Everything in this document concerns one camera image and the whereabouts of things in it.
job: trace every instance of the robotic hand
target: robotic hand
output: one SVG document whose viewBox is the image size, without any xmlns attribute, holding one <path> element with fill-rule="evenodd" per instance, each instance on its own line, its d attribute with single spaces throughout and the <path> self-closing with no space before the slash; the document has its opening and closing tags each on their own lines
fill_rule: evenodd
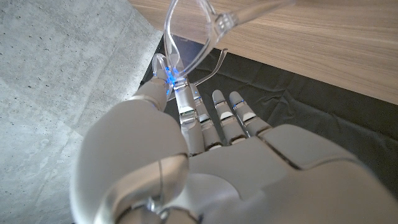
<svg viewBox="0 0 398 224">
<path fill-rule="evenodd" d="M 296 126 L 272 128 L 236 92 L 237 118 L 213 93 L 227 146 L 186 79 L 174 87 L 179 126 L 162 112 L 160 61 L 88 131 L 70 187 L 77 223 L 397 223 L 398 203 L 354 155 Z"/>
</svg>

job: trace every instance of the wooden surface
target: wooden surface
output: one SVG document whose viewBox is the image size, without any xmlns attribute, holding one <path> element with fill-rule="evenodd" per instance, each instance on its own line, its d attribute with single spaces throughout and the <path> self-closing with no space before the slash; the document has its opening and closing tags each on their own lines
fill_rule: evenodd
<svg viewBox="0 0 398 224">
<path fill-rule="evenodd" d="M 130 2 L 163 30 L 170 0 Z M 226 12 L 252 1 L 210 2 Z M 298 0 L 234 28 L 216 47 L 398 105 L 396 0 Z"/>
</svg>

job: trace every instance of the black fabric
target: black fabric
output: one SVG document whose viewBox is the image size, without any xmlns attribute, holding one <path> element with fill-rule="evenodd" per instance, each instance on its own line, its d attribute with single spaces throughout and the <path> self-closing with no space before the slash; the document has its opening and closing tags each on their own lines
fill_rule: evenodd
<svg viewBox="0 0 398 224">
<path fill-rule="evenodd" d="M 208 75 L 219 54 L 220 50 L 214 49 L 189 74 L 190 81 Z M 397 105 L 230 53 L 219 72 L 198 90 L 222 138 L 211 94 L 221 90 L 228 99 L 232 91 L 237 91 L 271 126 L 299 126 L 357 155 L 398 198 Z M 178 121 L 175 100 L 167 104 L 165 112 Z"/>
</svg>

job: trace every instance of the clear plastic glasses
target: clear plastic glasses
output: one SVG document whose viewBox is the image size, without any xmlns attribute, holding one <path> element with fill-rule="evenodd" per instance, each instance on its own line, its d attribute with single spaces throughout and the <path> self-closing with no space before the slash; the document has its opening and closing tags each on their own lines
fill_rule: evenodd
<svg viewBox="0 0 398 224">
<path fill-rule="evenodd" d="M 232 28 L 294 2 L 258 1 L 217 14 L 208 0 L 173 0 L 164 25 L 165 52 L 172 76 L 177 80 L 185 78 Z M 195 42 L 187 40 L 187 34 L 195 37 Z"/>
</svg>

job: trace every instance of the concrete floor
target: concrete floor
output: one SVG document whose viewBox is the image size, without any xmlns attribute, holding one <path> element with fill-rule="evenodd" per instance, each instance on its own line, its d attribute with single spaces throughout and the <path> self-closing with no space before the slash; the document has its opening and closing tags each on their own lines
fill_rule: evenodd
<svg viewBox="0 0 398 224">
<path fill-rule="evenodd" d="M 7 0 L 0 9 L 0 223 L 73 223 L 81 140 L 137 90 L 162 33 L 127 0 Z"/>
</svg>

